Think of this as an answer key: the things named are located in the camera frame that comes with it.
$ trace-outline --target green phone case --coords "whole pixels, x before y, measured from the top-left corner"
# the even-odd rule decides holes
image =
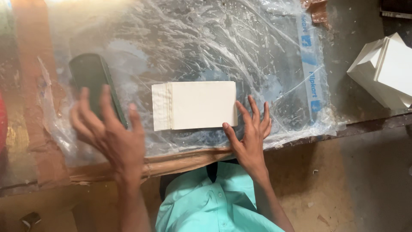
[[[80,91],[82,87],[89,88],[90,109],[100,119],[102,118],[100,114],[99,98],[102,85],[110,85],[112,107],[117,113],[117,118],[123,126],[127,128],[127,122],[113,86],[109,67],[103,57],[94,53],[81,54],[70,60],[69,67],[77,89]]]

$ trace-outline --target stack of paper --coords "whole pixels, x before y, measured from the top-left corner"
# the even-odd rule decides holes
[[[412,104],[412,49],[395,33],[366,44],[347,71],[380,104],[404,109]]]
[[[155,131],[237,126],[233,81],[152,85],[152,100]]]

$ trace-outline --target red object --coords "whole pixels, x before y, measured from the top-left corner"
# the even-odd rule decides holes
[[[3,98],[0,93],[0,152],[3,150],[3,147],[6,145],[7,138],[7,110],[6,104],[3,101]]]

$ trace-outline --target blurred hand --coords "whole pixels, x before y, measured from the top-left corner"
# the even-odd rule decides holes
[[[104,85],[100,96],[103,121],[91,110],[89,89],[82,88],[80,100],[70,111],[70,122],[79,140],[98,149],[115,171],[115,180],[126,184],[140,183],[145,156],[145,134],[136,106],[130,104],[133,127],[127,131],[117,119],[111,105],[110,86]]]
[[[263,140],[270,134],[272,120],[269,118],[269,104],[265,102],[264,117],[260,122],[260,112],[255,100],[248,96],[253,116],[251,117],[246,108],[236,101],[236,107],[243,116],[245,122],[245,135],[240,141],[236,138],[233,128],[228,123],[223,123],[223,130],[230,141],[230,146],[239,164],[245,169],[250,177],[257,181],[267,176],[267,168],[263,157]]]

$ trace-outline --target table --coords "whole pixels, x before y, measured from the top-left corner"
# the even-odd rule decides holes
[[[42,121],[37,93],[33,91],[33,88],[38,88],[39,77],[44,76],[41,67],[34,64],[38,63],[37,54],[41,52],[45,66],[54,66],[44,2],[13,0],[13,10],[5,4],[5,1],[0,2],[0,9],[4,11],[0,22],[6,25],[0,31],[0,87],[8,110],[9,134],[8,153],[0,155],[0,196],[111,180],[111,170],[107,163],[67,167],[64,156]],[[324,45],[324,63],[328,73],[331,103],[334,106],[333,113],[343,127],[346,125],[346,129],[338,131],[337,136],[302,138],[273,149],[412,124],[412,114],[408,110],[384,109],[346,75],[346,70],[363,45],[384,36],[377,6],[377,0],[331,0],[328,4],[331,29],[323,30],[320,35]],[[37,10],[39,14],[29,14],[33,10]],[[45,26],[33,27],[39,22]],[[27,31],[36,37],[25,38],[21,33]],[[17,40],[15,33],[23,39]],[[51,81],[55,82],[55,69],[48,70],[52,70],[49,75]],[[54,94],[54,106],[58,109],[64,93],[55,86],[58,85],[52,85],[55,88],[53,93],[57,93]],[[230,155],[229,148],[221,147],[148,157],[145,159],[144,176],[148,178],[192,170],[227,159]]]

